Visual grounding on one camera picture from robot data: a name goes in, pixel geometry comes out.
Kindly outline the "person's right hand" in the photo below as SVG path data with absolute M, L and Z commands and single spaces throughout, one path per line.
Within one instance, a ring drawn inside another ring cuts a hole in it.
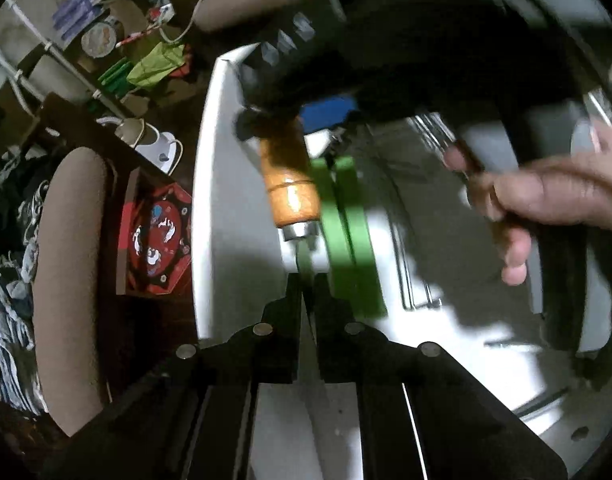
M 469 200 L 492 220 L 504 266 L 502 281 L 516 286 L 527 277 L 530 234 L 520 222 L 572 226 L 588 224 L 612 232 L 612 128 L 592 126 L 594 150 L 556 156 L 505 172 L 477 172 L 472 157 L 458 145 L 443 155 L 452 171 L 469 176 Z

